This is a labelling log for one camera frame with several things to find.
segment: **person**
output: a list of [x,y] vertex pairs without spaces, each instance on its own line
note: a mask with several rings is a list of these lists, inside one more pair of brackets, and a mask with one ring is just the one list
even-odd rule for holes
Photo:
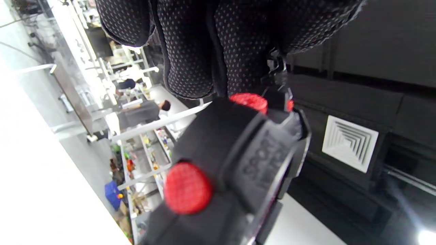
[[[120,131],[125,131],[141,123],[150,123],[159,120],[160,110],[169,111],[170,108],[171,103],[168,100],[160,104],[156,104],[152,100],[145,100],[137,107],[123,109],[117,115]],[[110,135],[109,130],[106,129],[94,132],[93,135],[87,135],[86,140],[88,143],[91,143],[102,139],[109,139]]]
[[126,80],[124,80],[123,82],[119,82],[118,84],[115,85],[117,90],[120,89],[134,89],[136,87],[136,84],[140,84],[142,83],[142,79],[138,79],[138,80],[133,80],[131,78],[128,78]]

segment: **light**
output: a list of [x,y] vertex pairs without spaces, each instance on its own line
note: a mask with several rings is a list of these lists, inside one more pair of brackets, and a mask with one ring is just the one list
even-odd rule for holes
[[418,234],[419,245],[436,245],[436,233],[431,231],[421,231]]

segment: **white floor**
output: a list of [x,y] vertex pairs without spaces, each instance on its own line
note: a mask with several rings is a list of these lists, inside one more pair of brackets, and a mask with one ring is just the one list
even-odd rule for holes
[[[0,26],[13,20],[13,13],[8,8],[7,3],[2,1],[0,3]],[[28,47],[27,43],[30,41],[30,38],[21,22],[1,28],[0,41],[12,45],[34,58],[41,60],[38,54],[34,52],[32,48]],[[40,65],[37,61],[1,43],[0,59],[4,60],[12,71]],[[61,90],[56,81],[50,77],[48,71],[35,71],[23,74],[20,75],[17,80],[50,127],[71,121],[78,121],[76,115],[74,113],[67,113],[65,106],[58,100]],[[2,82],[4,84],[3,92],[13,93],[13,91],[7,90],[8,81]],[[106,209],[108,209],[109,213],[115,213],[113,207],[106,200],[104,193],[104,185],[112,180],[109,166],[109,159],[111,157],[109,142],[100,141],[89,145],[86,142],[83,130],[83,133],[61,140],[61,144]],[[50,157],[50,149],[47,150],[47,157]]]

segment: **dark shirt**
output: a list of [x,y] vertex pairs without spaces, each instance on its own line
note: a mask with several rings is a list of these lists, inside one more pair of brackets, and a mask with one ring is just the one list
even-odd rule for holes
[[124,82],[119,82],[117,84],[118,89],[133,89],[136,86],[135,80],[128,78]]
[[159,119],[159,106],[154,101],[146,100],[141,107],[118,113],[121,130],[134,127],[140,123],[150,123]]

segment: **controller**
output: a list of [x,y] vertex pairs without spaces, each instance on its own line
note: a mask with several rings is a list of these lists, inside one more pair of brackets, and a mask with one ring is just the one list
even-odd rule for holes
[[254,93],[265,110],[218,98],[197,114],[175,145],[165,200],[140,244],[265,243],[311,133],[303,112],[287,108],[290,90]]

